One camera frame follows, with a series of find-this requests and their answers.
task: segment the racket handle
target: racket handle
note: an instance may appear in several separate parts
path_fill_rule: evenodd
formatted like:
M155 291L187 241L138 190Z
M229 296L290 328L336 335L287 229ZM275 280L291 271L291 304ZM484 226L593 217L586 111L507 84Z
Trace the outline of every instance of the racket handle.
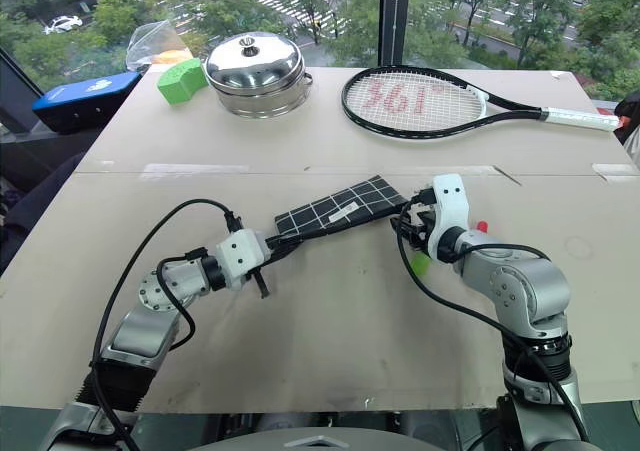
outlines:
M601 131L614 131L618 127L617 116L604 114L582 113L570 109L542 108L542 121L547 123L567 124L582 128L599 129Z

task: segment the blue box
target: blue box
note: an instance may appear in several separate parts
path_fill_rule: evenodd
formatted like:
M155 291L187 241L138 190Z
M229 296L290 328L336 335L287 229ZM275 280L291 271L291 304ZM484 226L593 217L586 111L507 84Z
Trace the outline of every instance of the blue box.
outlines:
M33 103L33 112L60 134L101 127L116 114L141 77L127 72L62 84Z

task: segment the racket strings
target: racket strings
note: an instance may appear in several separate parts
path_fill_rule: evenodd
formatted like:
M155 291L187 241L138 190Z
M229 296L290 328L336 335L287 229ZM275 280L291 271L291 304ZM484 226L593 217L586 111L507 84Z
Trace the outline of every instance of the racket strings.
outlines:
M472 91L423 73L387 71L365 76L347 91L350 110L373 124L406 131L434 131L482 117Z

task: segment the plastic bag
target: plastic bag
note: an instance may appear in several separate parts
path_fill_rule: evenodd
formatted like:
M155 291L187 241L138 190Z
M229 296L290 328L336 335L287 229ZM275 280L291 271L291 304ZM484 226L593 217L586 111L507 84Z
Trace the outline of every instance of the plastic bag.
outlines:
M144 24L131 35L126 64L130 71L157 63L180 63L193 58L169 21Z

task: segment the green block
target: green block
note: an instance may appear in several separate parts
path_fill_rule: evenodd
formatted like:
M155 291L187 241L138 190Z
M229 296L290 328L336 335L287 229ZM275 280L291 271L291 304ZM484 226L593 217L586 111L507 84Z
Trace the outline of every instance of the green block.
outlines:
M197 90L206 85L207 79L198 58L172 66L158 80L158 89L169 104L189 101Z
M418 251L411 260L411 269L417 276L422 277L427 274L429 263L431 263L431 258L422 251Z

